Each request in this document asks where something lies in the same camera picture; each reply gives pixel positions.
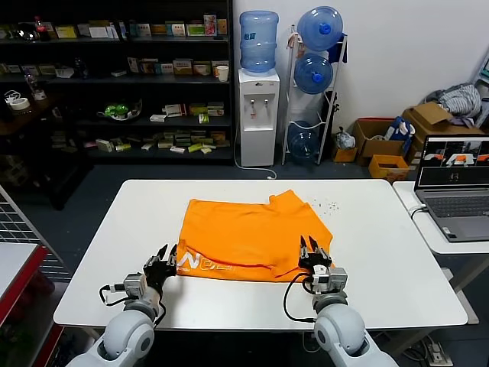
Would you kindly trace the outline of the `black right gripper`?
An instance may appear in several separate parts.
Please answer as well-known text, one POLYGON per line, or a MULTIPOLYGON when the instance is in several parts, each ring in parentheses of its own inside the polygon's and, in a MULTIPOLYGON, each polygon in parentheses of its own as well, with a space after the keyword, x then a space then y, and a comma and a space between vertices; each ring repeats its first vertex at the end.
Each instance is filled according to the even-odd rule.
POLYGON ((299 256, 299 268, 301 273, 313 276, 313 275, 327 275, 330 273, 330 266, 332 265, 332 259, 324 248, 318 245, 318 242, 309 236, 309 243, 313 252, 308 252, 306 240, 303 236, 300 236, 300 256, 299 256))

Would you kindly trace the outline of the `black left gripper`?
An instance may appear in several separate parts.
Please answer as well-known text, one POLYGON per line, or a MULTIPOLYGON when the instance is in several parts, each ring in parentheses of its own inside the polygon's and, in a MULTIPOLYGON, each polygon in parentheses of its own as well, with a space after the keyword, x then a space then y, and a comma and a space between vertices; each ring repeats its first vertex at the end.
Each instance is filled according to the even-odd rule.
POLYGON ((168 278, 176 276, 177 245, 172 247, 168 259, 164 260, 166 251, 167 245, 164 245, 143 267, 147 286, 158 293, 163 292, 164 283, 168 278))

